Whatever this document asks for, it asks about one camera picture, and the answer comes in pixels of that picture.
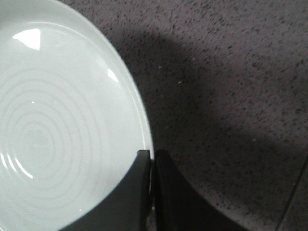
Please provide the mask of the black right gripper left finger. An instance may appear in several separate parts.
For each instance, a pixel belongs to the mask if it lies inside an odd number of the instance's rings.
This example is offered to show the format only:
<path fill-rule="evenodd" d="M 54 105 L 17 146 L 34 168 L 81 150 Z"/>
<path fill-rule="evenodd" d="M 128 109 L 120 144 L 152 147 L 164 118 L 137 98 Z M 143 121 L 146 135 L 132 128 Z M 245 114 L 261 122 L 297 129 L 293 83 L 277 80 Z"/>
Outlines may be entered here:
<path fill-rule="evenodd" d="M 90 212 L 63 231 L 144 231 L 150 207 L 150 151 L 137 151 L 121 182 Z"/>

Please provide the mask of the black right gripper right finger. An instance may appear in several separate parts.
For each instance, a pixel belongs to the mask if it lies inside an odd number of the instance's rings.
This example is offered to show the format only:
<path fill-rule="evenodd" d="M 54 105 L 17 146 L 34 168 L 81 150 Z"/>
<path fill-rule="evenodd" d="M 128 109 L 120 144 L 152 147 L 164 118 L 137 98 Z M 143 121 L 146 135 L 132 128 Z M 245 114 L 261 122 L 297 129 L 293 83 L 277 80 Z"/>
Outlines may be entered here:
<path fill-rule="evenodd" d="M 154 161 L 154 203 L 159 231 L 245 231 L 209 204 L 184 178 L 166 150 Z"/>

